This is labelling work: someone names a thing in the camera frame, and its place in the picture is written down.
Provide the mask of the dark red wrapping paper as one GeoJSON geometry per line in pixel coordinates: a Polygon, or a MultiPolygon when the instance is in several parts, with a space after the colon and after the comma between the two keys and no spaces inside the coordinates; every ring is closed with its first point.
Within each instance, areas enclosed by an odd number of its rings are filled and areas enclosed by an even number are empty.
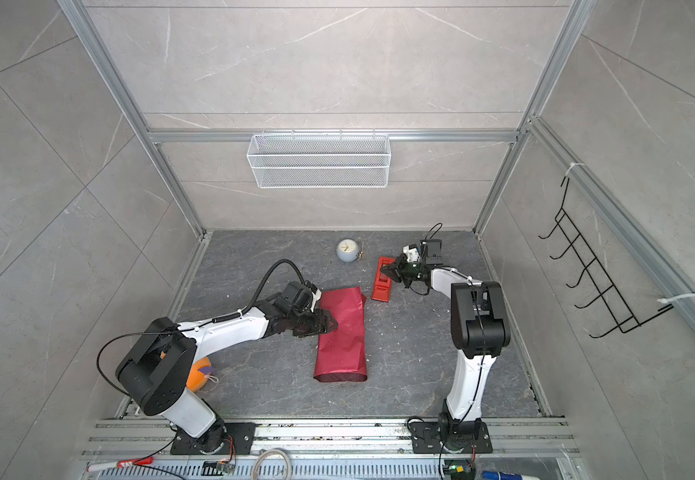
{"type": "Polygon", "coordinates": [[[325,292],[321,306],[338,327],[319,339],[314,378],[322,383],[367,381],[365,295],[359,287],[325,292]]]}

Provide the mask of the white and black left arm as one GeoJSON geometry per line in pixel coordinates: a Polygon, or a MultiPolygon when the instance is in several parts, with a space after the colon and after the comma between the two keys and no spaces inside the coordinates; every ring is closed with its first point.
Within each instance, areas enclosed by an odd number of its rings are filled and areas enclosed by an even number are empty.
{"type": "Polygon", "coordinates": [[[276,261],[251,300],[234,312],[176,323],[160,317],[143,332],[119,335],[96,357],[101,378],[147,416],[162,416],[191,440],[191,450],[212,455],[230,442],[225,421],[188,387],[195,363],[246,342],[292,332],[297,338],[332,333],[337,319],[321,306],[323,292],[289,259],[276,261]]]}

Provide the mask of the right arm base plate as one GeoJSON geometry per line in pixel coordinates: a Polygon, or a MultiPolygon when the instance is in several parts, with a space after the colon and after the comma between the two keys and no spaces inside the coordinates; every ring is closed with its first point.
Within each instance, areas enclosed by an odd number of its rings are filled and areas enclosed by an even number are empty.
{"type": "Polygon", "coordinates": [[[415,454],[493,453],[491,433],[481,419],[453,427],[443,420],[427,421],[414,417],[405,422],[405,427],[411,435],[415,454]]]}

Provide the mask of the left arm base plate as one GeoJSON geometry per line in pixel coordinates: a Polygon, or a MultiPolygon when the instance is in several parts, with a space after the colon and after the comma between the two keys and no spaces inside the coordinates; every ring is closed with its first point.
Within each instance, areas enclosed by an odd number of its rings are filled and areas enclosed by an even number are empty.
{"type": "Polygon", "coordinates": [[[223,455],[232,452],[240,455],[251,453],[257,425],[252,422],[222,423],[211,427],[202,436],[193,438],[182,428],[177,429],[172,455],[223,455]]]}

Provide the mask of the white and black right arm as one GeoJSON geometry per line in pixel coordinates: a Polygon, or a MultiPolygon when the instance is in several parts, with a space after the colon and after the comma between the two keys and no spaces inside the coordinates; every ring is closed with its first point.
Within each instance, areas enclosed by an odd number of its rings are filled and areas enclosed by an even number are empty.
{"type": "Polygon", "coordinates": [[[413,451],[459,453],[471,447],[477,453],[491,453],[483,396],[495,360],[511,343],[501,284],[475,280],[453,267],[433,268],[401,257],[379,271],[405,287],[421,281],[451,300],[451,341],[457,349],[453,386],[437,421],[411,420],[407,424],[413,451]]]}

